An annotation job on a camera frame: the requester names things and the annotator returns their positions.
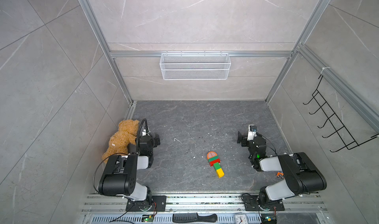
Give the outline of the red lego brick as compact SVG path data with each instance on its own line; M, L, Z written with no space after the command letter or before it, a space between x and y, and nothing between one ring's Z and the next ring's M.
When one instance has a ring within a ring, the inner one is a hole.
M210 166L212 167L215 163L220 163L220 159L215 159L209 162Z

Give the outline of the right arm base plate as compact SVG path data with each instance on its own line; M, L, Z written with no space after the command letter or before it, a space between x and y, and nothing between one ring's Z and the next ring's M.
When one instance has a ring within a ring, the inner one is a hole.
M246 211L284 211L284 205L281 200L272 201L259 195L244 193L241 200Z

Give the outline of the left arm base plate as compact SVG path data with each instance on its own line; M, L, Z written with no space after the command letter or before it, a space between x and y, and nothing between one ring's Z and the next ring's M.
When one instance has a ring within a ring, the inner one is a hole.
M147 196L143 201L128 200L125 211L129 212L163 212L166 209L167 196L153 195Z

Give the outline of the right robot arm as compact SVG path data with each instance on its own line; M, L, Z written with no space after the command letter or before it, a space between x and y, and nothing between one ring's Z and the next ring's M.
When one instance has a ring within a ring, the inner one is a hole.
M286 198L326 189L325 177L305 153L267 156L266 138L257 132L255 125L248 126L247 135L238 132L237 143L248 148L250 163L256 171L280 172L284 177L281 181L260 189L257 202L263 209Z

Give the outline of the small green lego brick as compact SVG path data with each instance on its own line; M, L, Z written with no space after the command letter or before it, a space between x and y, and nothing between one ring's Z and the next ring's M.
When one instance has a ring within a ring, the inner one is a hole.
M217 171L217 170L220 170L221 169L221 166L220 166L220 164L217 162L217 163L214 163L213 164L213 167L214 167L214 169Z

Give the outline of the orange curved lego piece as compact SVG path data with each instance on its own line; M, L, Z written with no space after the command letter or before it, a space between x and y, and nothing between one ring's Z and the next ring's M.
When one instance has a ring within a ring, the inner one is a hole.
M217 157L217 153L216 152L213 152L213 151L210 151L208 154L207 154L207 159L210 160L212 159L213 157Z

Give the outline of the yellow lego brick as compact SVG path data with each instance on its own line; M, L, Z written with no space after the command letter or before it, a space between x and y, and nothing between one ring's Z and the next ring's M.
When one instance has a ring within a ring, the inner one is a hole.
M223 172L223 170L222 170L222 168L217 169L216 173L218 175L218 178L221 178L221 177L223 177L225 175L224 172Z

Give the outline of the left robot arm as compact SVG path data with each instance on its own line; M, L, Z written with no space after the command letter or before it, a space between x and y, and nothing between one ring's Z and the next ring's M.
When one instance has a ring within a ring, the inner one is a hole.
M97 186L104 196L121 196L139 205L151 206L152 193L149 187L137 182L137 171L151 168L154 161L153 149L160 145L158 134L147 133L137 138L137 152L116 153L106 157L107 164Z

